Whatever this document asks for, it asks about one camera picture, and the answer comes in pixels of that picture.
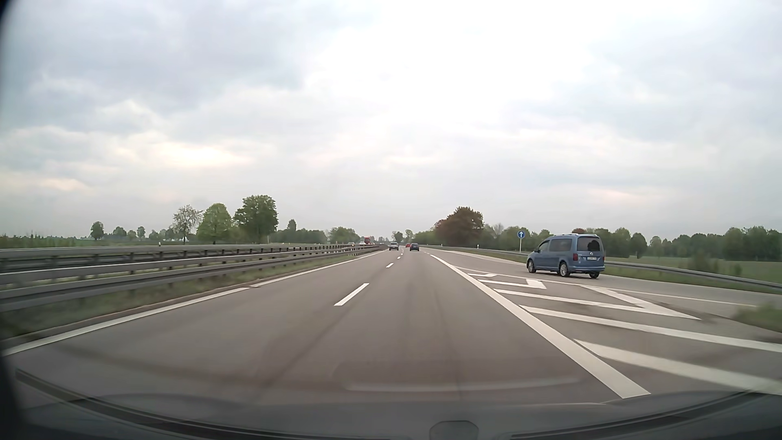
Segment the car hood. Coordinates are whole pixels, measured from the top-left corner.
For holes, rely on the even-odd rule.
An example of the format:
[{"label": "car hood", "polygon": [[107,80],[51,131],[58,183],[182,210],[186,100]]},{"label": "car hood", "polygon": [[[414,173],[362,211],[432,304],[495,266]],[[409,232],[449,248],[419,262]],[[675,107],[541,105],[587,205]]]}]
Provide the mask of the car hood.
[{"label": "car hood", "polygon": [[782,424],[782,397],[692,391],[610,402],[370,402],[258,405],[170,394],[79,395],[43,381],[25,385],[49,403],[26,419],[46,436],[94,438],[707,438]]}]

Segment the blue van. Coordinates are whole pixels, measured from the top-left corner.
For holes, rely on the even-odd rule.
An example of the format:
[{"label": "blue van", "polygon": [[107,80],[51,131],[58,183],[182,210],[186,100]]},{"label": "blue van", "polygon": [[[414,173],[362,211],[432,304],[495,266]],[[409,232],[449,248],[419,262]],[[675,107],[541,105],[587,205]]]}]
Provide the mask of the blue van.
[{"label": "blue van", "polygon": [[594,234],[550,236],[529,253],[527,270],[551,270],[560,276],[588,273],[597,278],[605,270],[603,241]]}]

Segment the metal guardrail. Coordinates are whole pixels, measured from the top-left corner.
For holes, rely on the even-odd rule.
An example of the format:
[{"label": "metal guardrail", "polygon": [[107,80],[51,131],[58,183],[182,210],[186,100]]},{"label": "metal guardrail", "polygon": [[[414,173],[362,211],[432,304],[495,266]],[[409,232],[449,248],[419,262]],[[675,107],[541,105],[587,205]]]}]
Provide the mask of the metal guardrail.
[{"label": "metal guardrail", "polygon": [[0,274],[0,279],[14,284],[42,280],[57,281],[74,277],[111,275],[128,272],[128,275],[103,276],[86,280],[52,282],[26,287],[0,290],[0,311],[46,305],[76,298],[89,298],[123,290],[135,290],[160,284],[197,280],[221,276],[233,272],[247,272],[297,262],[333,258],[340,255],[366,254],[379,250],[380,246],[345,247],[329,249],[304,249],[297,251],[265,252],[178,260],[148,261],[118,265],[93,265],[76,268],[44,269]]},{"label": "metal guardrail", "polygon": [[[484,251],[484,252],[496,253],[496,254],[512,254],[512,255],[519,255],[522,257],[529,255],[529,252],[500,251],[498,249],[480,249],[475,247],[444,247],[444,246],[431,246],[431,245],[429,245],[429,247],[446,249],[446,250],[454,249],[459,251]],[[641,263],[631,263],[626,261],[606,260],[605,265],[609,267],[617,266],[617,267],[627,267],[633,269],[655,270],[658,272],[677,273],[680,275],[700,276],[701,278],[709,278],[712,280],[731,281],[734,283],[752,284],[755,286],[771,287],[773,289],[782,290],[782,284],[780,283],[774,283],[771,281],[763,281],[763,280],[754,280],[752,278],[742,278],[740,276],[723,275],[720,273],[699,272],[697,270],[672,268],[672,267],[658,266],[658,265],[645,265]]]},{"label": "metal guardrail", "polygon": [[0,273],[209,256],[340,249],[346,244],[175,244],[163,246],[39,247],[0,250]]}]

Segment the cloud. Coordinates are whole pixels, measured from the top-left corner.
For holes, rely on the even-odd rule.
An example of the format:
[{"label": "cloud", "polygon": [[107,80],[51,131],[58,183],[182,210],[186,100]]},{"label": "cloud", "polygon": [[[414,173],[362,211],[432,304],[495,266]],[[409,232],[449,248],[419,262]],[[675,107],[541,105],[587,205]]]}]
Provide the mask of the cloud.
[{"label": "cloud", "polygon": [[[365,235],[780,228],[772,2],[17,2],[0,231],[272,195]],[[51,218],[61,220],[53,225]]]}]

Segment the asphalt road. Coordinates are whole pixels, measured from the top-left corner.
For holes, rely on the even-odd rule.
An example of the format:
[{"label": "asphalt road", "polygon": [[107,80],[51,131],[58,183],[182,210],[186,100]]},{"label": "asphalt road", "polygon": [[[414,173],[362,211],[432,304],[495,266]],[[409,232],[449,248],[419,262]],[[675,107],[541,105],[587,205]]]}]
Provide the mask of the asphalt road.
[{"label": "asphalt road", "polygon": [[94,396],[571,403],[782,393],[782,334],[724,317],[774,299],[756,295],[380,251],[5,354],[11,367]]}]

